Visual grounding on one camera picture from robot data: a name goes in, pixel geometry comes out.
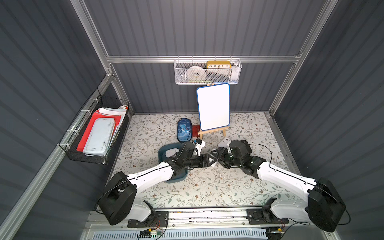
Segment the white grey computer mouse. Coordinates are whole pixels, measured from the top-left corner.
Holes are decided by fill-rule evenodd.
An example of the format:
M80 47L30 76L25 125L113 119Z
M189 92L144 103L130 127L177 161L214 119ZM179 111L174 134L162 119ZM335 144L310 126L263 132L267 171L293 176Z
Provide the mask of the white grey computer mouse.
M175 156L179 152L179 149L169 149L165 152L166 158L171 158L172 156Z

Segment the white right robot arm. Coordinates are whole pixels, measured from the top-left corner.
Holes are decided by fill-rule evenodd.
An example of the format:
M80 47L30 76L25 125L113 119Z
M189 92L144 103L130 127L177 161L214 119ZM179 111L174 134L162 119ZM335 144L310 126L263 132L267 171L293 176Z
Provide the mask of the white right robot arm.
M302 200L297 205L274 200L270 209L277 218L308 219L319 229L332 233L341 225L343 214L348 212L330 180L306 178L278 168L264 158L254 156L251 144L245 140L231 141L211 154L224 168L240 168L245 174L276 184Z

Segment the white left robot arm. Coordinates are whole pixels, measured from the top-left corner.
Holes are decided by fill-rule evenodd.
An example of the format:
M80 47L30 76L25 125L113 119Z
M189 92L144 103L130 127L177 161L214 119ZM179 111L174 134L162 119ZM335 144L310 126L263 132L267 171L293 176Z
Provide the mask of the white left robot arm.
M152 186L166 181L179 181L189 170L208 168L217 162L212 154L203 154L204 142L186 142L182 145L161 147L161 162L139 173L126 175L118 172L112 176L97 199L95 209L114 226L124 219L138 222L152 221L155 210L137 195Z

